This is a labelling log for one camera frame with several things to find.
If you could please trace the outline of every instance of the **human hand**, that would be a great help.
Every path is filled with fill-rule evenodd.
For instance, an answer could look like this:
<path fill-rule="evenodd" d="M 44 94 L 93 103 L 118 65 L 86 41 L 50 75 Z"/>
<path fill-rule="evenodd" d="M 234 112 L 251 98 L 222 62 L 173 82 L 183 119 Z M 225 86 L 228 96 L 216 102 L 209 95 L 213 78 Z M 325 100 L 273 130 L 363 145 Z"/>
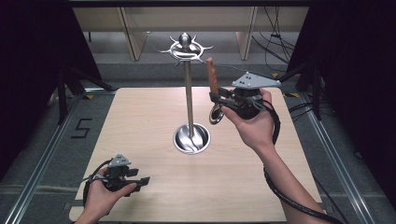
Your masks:
<path fill-rule="evenodd" d="M 99 175 L 105 175 L 107 168 L 98 171 Z M 136 187 L 136 183 L 127 185 L 115 192 L 106 189 L 99 179 L 93 180 L 88 191 L 87 202 L 84 211 L 76 223 L 96 223 L 100 218 L 108 215 L 114 204 L 124 195 L 131 193 Z"/>
<path fill-rule="evenodd" d="M 260 89 L 262 99 L 272 103 L 271 92 Z M 242 141 L 258 152 L 263 147 L 274 147 L 274 121 L 268 111 L 261 111 L 253 119 L 241 119 L 230 108 L 223 106 L 221 111 L 235 125 Z"/>

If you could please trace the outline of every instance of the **metal stand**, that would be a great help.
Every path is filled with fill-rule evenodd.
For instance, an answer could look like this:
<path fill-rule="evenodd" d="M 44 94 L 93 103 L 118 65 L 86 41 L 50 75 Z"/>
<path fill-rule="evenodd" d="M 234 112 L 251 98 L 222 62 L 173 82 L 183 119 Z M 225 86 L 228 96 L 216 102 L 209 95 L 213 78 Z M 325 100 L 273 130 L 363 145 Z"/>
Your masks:
<path fill-rule="evenodd" d="M 191 92 L 191 61 L 198 60 L 201 62 L 200 56 L 205 49 L 195 42 L 195 37 L 191 39 L 189 35 L 184 33 L 178 41 L 175 42 L 169 50 L 162 51 L 170 53 L 177 59 L 177 64 L 183 62 L 185 83 L 186 83 L 186 98 L 187 98 L 187 112 L 189 123 L 180 126 L 174 134 L 175 147 L 186 154 L 197 154 L 204 151 L 210 142 L 210 134 L 207 128 L 203 125 L 193 122 L 192 114 L 192 92 Z"/>

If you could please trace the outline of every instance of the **aluminum rail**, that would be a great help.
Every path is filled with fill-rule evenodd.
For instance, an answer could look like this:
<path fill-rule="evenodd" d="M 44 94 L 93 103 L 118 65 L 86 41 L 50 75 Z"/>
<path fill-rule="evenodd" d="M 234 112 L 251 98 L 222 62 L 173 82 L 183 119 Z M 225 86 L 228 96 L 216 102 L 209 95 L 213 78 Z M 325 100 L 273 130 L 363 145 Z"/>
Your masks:
<path fill-rule="evenodd" d="M 303 101 L 303 103 L 310 102 L 306 93 L 301 93 L 301 100 Z M 343 161 L 338 155 L 338 152 L 335 149 L 334 144 L 332 143 L 332 139 L 327 134 L 322 122 L 316 119 L 315 114 L 312 111 L 308 112 L 308 117 L 311 120 L 312 125 L 314 126 L 322 145 L 324 146 L 330 162 L 334 167 L 334 171 L 337 173 L 341 185 L 346 191 L 346 195 L 349 198 L 353 208 L 355 209 L 359 220 L 363 224 L 375 224 L 376 221 L 374 216 L 370 213 L 366 201 L 363 199 L 361 193 L 353 182 L 347 168 L 345 167 Z"/>
<path fill-rule="evenodd" d="M 43 174 L 45 173 L 48 165 L 50 164 L 50 161 L 53 157 L 53 154 L 56 151 L 56 148 L 58 147 L 59 143 L 62 140 L 62 137 L 64 136 L 64 131 L 70 122 L 71 115 L 75 111 L 80 100 L 81 100 L 81 96 L 74 96 L 74 98 L 70 102 L 68 115 L 64 119 L 64 122 L 58 125 L 58 127 L 55 130 L 55 133 L 49 140 L 46 149 L 44 150 L 40 160 L 37 163 L 37 166 L 33 170 L 33 173 L 31 174 L 29 180 L 27 181 L 25 187 L 23 188 L 21 195 L 10 209 L 7 216 L 6 224 L 20 223 L 27 209 L 27 206 L 29 205 L 30 201 L 32 200 L 35 194 L 35 190 Z"/>

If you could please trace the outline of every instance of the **chrome base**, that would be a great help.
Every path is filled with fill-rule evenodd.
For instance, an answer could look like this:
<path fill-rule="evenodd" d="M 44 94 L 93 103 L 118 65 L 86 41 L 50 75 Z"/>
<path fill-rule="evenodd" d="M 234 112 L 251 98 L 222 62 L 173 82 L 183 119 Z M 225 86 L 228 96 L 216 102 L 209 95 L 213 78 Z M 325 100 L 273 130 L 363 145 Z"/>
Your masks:
<path fill-rule="evenodd" d="M 206 127 L 194 123 L 194 135 L 190 135 L 189 125 L 185 124 L 179 127 L 174 134 L 174 144 L 177 150 L 193 155 L 204 151 L 210 142 L 210 134 Z"/>

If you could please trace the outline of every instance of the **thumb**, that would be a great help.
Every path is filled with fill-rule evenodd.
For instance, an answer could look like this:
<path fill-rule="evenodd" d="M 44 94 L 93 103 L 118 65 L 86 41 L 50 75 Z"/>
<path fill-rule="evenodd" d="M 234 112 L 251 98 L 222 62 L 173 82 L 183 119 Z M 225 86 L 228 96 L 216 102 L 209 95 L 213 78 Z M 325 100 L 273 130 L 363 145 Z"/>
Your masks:
<path fill-rule="evenodd" d="M 117 190 L 115 193 L 119 198 L 122 198 L 126 194 L 131 193 L 134 190 L 134 188 L 136 188 L 136 183 L 126 185 L 122 189 Z"/>
<path fill-rule="evenodd" d="M 242 121 L 242 119 L 227 106 L 222 106 L 221 111 L 235 126 Z"/>

